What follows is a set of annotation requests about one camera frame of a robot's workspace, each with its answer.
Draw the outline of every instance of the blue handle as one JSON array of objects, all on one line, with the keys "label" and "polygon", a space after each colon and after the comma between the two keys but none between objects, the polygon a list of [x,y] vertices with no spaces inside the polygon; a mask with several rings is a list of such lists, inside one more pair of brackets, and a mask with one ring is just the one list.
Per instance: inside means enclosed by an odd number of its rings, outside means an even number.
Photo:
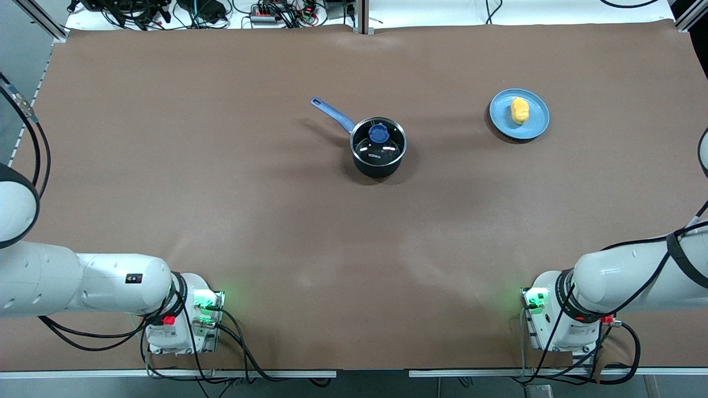
[{"label": "blue handle", "polygon": [[354,123],[350,118],[347,118],[344,113],[336,110],[334,107],[317,97],[312,97],[310,103],[315,108],[324,112],[330,118],[336,120],[337,123],[339,123],[344,128],[344,131],[346,131],[348,134],[354,132],[354,126],[356,126],[356,123]]}]

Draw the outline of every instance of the blue lid knob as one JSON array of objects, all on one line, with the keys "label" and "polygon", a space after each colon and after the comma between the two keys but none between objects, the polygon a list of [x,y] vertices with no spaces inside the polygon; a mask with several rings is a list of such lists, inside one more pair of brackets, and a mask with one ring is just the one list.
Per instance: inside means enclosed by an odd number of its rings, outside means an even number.
[{"label": "blue lid knob", "polygon": [[377,144],[383,144],[389,140],[389,129],[382,124],[373,125],[369,129],[369,138]]}]

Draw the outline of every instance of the gray floor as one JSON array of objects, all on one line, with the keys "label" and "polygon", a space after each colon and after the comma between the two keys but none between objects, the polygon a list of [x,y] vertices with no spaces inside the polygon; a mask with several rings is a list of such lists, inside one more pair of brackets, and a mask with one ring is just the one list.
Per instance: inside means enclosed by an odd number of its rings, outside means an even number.
[{"label": "gray floor", "polygon": [[[661,376],[656,378],[658,394],[648,396],[644,378],[619,386],[586,385],[574,387],[551,383],[554,396],[559,398],[705,398],[708,396],[708,377]],[[222,386],[205,385],[211,398],[217,398]],[[39,379],[0,380],[0,397],[3,398],[140,398],[203,397],[194,382],[149,380],[145,377],[89,378],[89,379]],[[404,371],[340,372],[327,388],[317,388],[307,380],[289,380],[272,383],[258,381],[254,385],[235,385],[225,394],[228,397],[345,397],[345,398],[437,398],[438,380],[411,379]],[[463,388],[455,378],[440,380],[440,397],[524,397],[523,389],[505,377],[480,377],[474,385]]]},{"label": "gray floor", "polygon": [[[68,0],[42,0],[42,6],[60,23],[66,21]],[[27,97],[32,97],[49,59],[52,40],[38,26],[30,23],[20,9],[9,0],[0,1],[0,70]],[[0,161],[7,162],[21,128],[19,118],[0,101]],[[708,397],[708,377],[663,376],[656,378],[658,395],[647,395],[644,378],[635,377],[620,386],[587,385],[574,387],[552,383],[556,397],[657,398]],[[221,387],[205,387],[216,398]],[[201,397],[194,382],[150,380],[146,377],[86,378],[86,379],[0,379],[3,398],[63,398],[63,397]],[[326,389],[319,389],[306,380],[291,380],[277,384],[257,382],[252,386],[234,386],[225,397],[430,397],[438,396],[437,379],[410,379],[403,371],[343,372]],[[441,379],[440,397],[523,397],[523,390],[513,381],[498,377],[481,377],[474,386],[464,389],[456,379]]]}]

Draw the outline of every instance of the metal post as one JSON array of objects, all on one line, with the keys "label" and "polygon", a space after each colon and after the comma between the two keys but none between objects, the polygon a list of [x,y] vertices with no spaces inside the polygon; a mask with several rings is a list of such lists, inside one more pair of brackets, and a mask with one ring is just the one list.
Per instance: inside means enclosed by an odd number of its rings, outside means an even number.
[{"label": "metal post", "polygon": [[688,10],[676,18],[679,32],[687,32],[701,17],[708,13],[708,0],[695,0]]},{"label": "metal post", "polygon": [[373,35],[374,28],[369,27],[369,0],[357,0],[356,33]]},{"label": "metal post", "polygon": [[49,33],[54,39],[65,42],[67,41],[67,32],[52,19],[48,12],[46,12],[35,0],[12,0],[17,4],[18,7],[25,11],[27,15],[32,18],[45,32]]}]

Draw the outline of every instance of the black strap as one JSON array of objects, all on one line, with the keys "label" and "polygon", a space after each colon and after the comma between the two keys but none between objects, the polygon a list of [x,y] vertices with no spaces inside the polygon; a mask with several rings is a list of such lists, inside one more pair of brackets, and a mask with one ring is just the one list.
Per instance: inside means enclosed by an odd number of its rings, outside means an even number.
[{"label": "black strap", "polygon": [[700,273],[696,267],[691,264],[691,261],[683,251],[681,244],[678,243],[676,233],[666,236],[666,250],[671,258],[673,258],[676,262],[678,268],[680,268],[681,271],[683,271],[683,273],[690,278],[690,280],[696,282],[698,285],[701,285],[703,288],[708,289],[708,278],[706,278],[705,275]]}]

